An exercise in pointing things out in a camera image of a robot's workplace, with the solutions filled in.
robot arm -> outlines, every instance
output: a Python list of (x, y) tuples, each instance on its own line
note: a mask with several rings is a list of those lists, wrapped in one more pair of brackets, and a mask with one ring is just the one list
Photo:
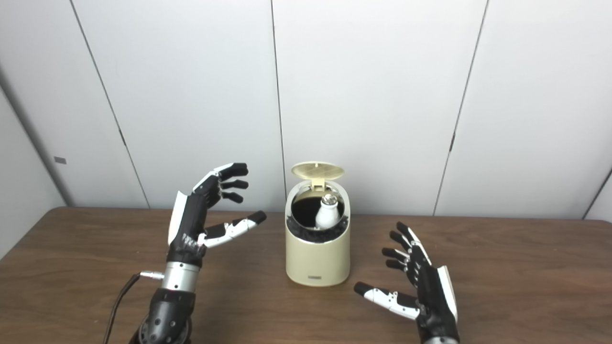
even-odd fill
[(362, 282), (355, 284), (355, 292), (386, 309), (416, 321), (422, 344), (458, 344), (457, 303), (450, 282), (448, 268), (435, 268), (414, 232), (401, 222), (398, 232), (390, 237), (402, 250), (382, 249), (387, 267), (401, 270), (417, 290), (417, 297), (375, 288)]
[(246, 164), (231, 163), (208, 173), (190, 195), (177, 194), (168, 229), (162, 285), (153, 295), (149, 314), (130, 343), (189, 343), (196, 282), (206, 250), (246, 233), (266, 219), (265, 213), (258, 211), (244, 219), (204, 227), (207, 210), (222, 198), (242, 202), (240, 195), (223, 190), (246, 189), (247, 182), (229, 179), (247, 174)]

wooden table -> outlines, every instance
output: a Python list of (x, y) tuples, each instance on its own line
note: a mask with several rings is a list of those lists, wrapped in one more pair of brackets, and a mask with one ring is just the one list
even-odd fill
[[(209, 225), (242, 217), (211, 212)], [(119, 290), (165, 267), (170, 211), (58, 208), (0, 261), (0, 342), (97, 343)], [(601, 221), (355, 215), (342, 285), (285, 274), (283, 215), (210, 249), (193, 314), (196, 343), (419, 343), (416, 325), (353, 292), (363, 282), (414, 294), (385, 267), (401, 220), (449, 267), (462, 343), (612, 343), (612, 225)], [(126, 343), (159, 282), (126, 295), (111, 343)]]

hinged lid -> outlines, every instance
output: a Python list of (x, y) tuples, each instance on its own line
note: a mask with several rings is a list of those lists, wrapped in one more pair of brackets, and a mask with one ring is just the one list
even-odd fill
[(342, 177), (344, 170), (327, 162), (301, 162), (291, 168), (291, 172), (302, 179), (312, 181), (312, 189), (325, 189), (325, 180), (334, 180)]

cylindrical container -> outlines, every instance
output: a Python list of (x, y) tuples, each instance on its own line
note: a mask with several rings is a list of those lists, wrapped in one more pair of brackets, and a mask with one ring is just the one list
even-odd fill
[[(294, 186), (285, 207), (286, 271), (291, 280), (308, 286), (332, 286), (344, 282), (351, 268), (351, 206), (344, 188), (332, 182), (344, 174), (324, 162), (299, 163), (291, 169), (306, 179)], [(338, 220), (321, 209), (323, 199), (335, 200)], [(324, 226), (317, 226), (317, 215)]]

white wall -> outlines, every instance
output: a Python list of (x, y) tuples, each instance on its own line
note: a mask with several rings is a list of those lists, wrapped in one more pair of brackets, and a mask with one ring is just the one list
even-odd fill
[(436, 215), (582, 218), (612, 167), (610, 13), (490, 1)]
[(0, 1), (0, 75), (70, 204), (147, 206), (70, 1)]
[(354, 212), (431, 215), (485, 3), (273, 0), (287, 188), (322, 160)]
[(612, 222), (612, 182), (608, 180), (586, 214), (588, 220)]
[(490, 0), (449, 155), (485, 4), (76, 0), (135, 169), (70, 1), (0, 2), (0, 83), (75, 205), (169, 208), (240, 161), (218, 209), (281, 211), (323, 160), (356, 213), (580, 218), (612, 167), (612, 4)]
[(248, 163), (250, 187), (215, 209), (283, 208), (269, 0), (75, 8), (153, 208), (230, 162)]
[(0, 89), (0, 258), (64, 200)]

